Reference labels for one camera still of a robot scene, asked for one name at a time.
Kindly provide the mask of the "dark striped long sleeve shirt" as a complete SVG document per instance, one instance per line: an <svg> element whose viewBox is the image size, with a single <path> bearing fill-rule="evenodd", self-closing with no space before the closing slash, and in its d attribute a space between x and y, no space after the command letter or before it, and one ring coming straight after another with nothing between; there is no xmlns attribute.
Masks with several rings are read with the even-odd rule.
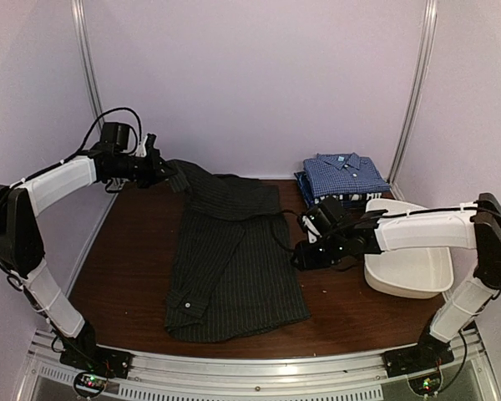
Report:
<svg viewBox="0 0 501 401"><path fill-rule="evenodd" d="M188 343L220 343L307 320L277 186L171 160L185 195L164 328Z"/></svg>

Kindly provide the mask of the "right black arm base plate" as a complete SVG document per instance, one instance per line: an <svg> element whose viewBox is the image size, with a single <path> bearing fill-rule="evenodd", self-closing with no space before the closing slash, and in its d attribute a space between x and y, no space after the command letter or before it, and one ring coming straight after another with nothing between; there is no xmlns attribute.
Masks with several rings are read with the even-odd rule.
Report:
<svg viewBox="0 0 501 401"><path fill-rule="evenodd" d="M454 361L453 352L447 344L434 346L418 343L386 351L382 358L389 378L435 369Z"/></svg>

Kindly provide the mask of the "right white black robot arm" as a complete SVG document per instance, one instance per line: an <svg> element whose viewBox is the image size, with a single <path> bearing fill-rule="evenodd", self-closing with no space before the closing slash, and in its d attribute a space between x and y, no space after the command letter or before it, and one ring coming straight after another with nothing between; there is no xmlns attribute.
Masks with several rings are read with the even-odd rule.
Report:
<svg viewBox="0 0 501 401"><path fill-rule="evenodd" d="M327 197L299 219L308 235L291 252L300 271L322 269L347 256L432 248L463 248L477 252L470 280L463 281L433 317L412 349L417 368L430 368L450 341L501 292L501 205L491 193L459 206L413 209L393 214L367 204L352 217L339 200Z"/></svg>

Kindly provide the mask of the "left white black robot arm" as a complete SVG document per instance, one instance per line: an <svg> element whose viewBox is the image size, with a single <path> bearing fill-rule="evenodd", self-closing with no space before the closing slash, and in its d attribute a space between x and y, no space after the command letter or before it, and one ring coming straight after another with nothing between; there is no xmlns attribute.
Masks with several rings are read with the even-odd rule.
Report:
<svg viewBox="0 0 501 401"><path fill-rule="evenodd" d="M104 124L99 140L11 185L0 185L0 268L28 299L33 310L63 339L66 351L86 371L103 364L94 329L69 301L48 265L41 217L72 194L121 179L148 189L175 171L148 133L129 150L130 126Z"/></svg>

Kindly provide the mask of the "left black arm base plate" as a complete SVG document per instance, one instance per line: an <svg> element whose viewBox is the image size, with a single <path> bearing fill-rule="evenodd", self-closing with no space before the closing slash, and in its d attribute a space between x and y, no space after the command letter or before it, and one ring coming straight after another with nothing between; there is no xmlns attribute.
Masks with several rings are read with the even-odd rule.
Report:
<svg viewBox="0 0 501 401"><path fill-rule="evenodd" d="M97 346L94 355L89 358L71 348L66 348L61 353L59 362L98 376L126 379L129 376L131 359L131 353Z"/></svg>

